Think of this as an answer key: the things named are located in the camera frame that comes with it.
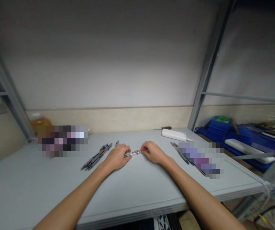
green object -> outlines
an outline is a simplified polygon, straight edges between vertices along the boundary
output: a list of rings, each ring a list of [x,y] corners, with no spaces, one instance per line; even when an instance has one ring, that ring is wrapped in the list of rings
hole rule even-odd
[[[221,115],[221,116],[215,117],[214,120],[224,122],[224,123],[231,123],[232,122],[232,117]]]

left hand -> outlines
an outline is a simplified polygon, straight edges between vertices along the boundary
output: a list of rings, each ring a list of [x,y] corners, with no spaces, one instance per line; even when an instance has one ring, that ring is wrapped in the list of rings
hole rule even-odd
[[[109,153],[108,157],[104,162],[102,162],[102,164],[111,172],[120,169],[132,158],[132,156],[127,156],[125,158],[127,152],[131,152],[130,146],[119,144]]]

blue plastic bin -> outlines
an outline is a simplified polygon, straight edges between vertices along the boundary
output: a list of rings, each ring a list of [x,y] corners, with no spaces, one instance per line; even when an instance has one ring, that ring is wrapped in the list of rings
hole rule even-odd
[[[225,122],[221,122],[221,121],[216,121],[216,120],[214,120],[216,117],[218,117],[218,116],[214,116],[212,118],[211,123],[209,124],[209,126],[213,127],[213,128],[220,129],[220,130],[229,131],[232,123],[225,123]]]
[[[227,134],[228,131],[220,129],[220,128],[216,128],[216,127],[208,127],[208,132],[216,134],[218,136],[225,136]]]

white cable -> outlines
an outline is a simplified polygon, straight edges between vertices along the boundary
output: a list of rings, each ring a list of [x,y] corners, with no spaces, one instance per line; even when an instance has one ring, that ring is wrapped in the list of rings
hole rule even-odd
[[[232,161],[235,161],[235,160],[233,160],[231,157],[229,157],[229,156],[226,155],[226,154],[225,154],[225,157],[227,157],[228,159],[231,159]],[[237,165],[240,166],[240,167],[237,167],[239,170],[241,170],[243,173],[245,173],[245,174],[251,176],[250,174],[247,173],[247,171],[244,171],[244,170],[241,168],[241,167],[243,167],[243,168],[245,168],[245,169],[247,170],[246,167],[244,167],[244,166],[241,165],[241,164],[237,164]],[[269,191],[267,185],[264,183],[264,179],[261,178],[261,177],[259,177],[259,176],[257,176],[257,175],[254,174],[253,172],[251,172],[251,173],[252,173],[252,176],[253,176],[258,182],[260,182],[260,183],[263,184],[263,186],[264,186],[265,189],[266,189],[266,193],[267,193],[267,198],[266,198],[265,202],[261,205],[261,207],[260,207],[256,212],[254,212],[254,213],[251,213],[251,212],[248,213],[248,214],[250,214],[250,215],[255,215],[256,213],[259,214],[259,212],[262,211],[262,209],[268,204],[271,195],[270,195],[270,191]]]

white table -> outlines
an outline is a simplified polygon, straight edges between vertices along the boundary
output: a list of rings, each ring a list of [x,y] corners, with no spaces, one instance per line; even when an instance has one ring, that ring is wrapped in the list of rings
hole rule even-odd
[[[176,130],[185,132],[192,140],[205,142],[188,129]],[[172,139],[162,137],[160,133],[160,130],[152,130],[94,134],[80,151],[82,157],[42,157],[37,143],[25,146],[0,162],[0,229],[34,227],[95,169],[80,171],[83,164],[102,145],[113,143],[115,146],[118,139],[120,143],[130,145],[132,151],[140,149],[146,140],[156,142],[220,201],[264,191],[253,173],[226,155],[224,178],[204,177],[183,161],[171,146]],[[186,200],[170,175],[139,154],[102,183],[83,212],[77,229],[100,229],[187,208]]]

